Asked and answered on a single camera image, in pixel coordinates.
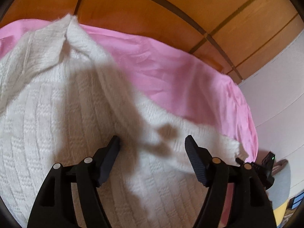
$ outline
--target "pink fabric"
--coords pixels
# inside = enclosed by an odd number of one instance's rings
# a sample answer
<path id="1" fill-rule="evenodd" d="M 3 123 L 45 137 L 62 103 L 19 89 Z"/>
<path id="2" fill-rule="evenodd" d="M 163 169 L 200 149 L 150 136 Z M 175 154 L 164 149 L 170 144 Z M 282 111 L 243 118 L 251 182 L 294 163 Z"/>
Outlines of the pink fabric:
<path id="1" fill-rule="evenodd" d="M 0 29 L 0 58 L 29 30 L 50 22 L 24 19 Z M 195 56 L 157 40 L 81 25 L 108 50 L 130 81 L 167 111 L 195 123 L 213 125 L 241 142 L 255 161 L 257 133 L 250 108 L 238 86 Z"/>

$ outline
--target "knit texture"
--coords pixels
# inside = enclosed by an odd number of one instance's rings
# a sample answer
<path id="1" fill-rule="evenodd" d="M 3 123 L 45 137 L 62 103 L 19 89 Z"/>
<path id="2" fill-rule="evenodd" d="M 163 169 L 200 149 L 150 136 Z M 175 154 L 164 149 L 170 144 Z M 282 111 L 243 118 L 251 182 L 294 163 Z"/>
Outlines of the knit texture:
<path id="1" fill-rule="evenodd" d="M 189 134 L 228 164 L 248 157 L 136 91 L 70 15 L 26 33 L 0 60 L 0 195 L 23 227 L 52 165 L 78 164 L 113 135 L 121 151 L 98 190 L 112 227 L 192 227 L 206 189 L 184 149 Z M 73 197 L 85 227 L 75 186 Z"/>

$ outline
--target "white wall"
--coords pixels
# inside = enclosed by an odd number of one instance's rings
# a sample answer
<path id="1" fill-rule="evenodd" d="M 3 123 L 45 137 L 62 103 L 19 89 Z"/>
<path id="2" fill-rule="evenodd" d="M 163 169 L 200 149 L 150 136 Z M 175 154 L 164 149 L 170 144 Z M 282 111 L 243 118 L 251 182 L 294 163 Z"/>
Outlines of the white wall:
<path id="1" fill-rule="evenodd" d="M 304 32 L 240 88 L 251 108 L 259 150 L 291 166 L 293 196 L 304 189 Z"/>

